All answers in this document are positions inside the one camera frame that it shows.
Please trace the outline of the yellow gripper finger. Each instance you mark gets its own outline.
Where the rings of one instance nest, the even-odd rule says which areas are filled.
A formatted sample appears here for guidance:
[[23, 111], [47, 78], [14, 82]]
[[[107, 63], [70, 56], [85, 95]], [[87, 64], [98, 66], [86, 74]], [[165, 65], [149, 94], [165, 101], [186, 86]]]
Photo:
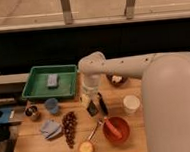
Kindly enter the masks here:
[[91, 99], [87, 94], [82, 94], [79, 98], [82, 107], [88, 107], [91, 103]]

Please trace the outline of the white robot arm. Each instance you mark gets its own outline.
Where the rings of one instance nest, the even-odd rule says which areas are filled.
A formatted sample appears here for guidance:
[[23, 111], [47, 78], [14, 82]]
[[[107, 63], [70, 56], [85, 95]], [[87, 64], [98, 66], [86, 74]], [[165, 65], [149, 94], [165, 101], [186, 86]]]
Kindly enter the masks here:
[[88, 92], [98, 88], [101, 74], [140, 79], [147, 152], [190, 152], [189, 51], [117, 59], [97, 51], [78, 65]]

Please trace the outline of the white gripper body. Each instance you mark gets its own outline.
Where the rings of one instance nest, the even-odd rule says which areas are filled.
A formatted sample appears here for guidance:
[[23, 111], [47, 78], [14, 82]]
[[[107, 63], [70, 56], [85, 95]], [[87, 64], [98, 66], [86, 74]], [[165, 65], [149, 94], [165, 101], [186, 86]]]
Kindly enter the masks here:
[[96, 95], [99, 91], [99, 83], [100, 83], [101, 76], [98, 74], [95, 75], [84, 75], [83, 82], [81, 88], [83, 89], [83, 93], [87, 95]]

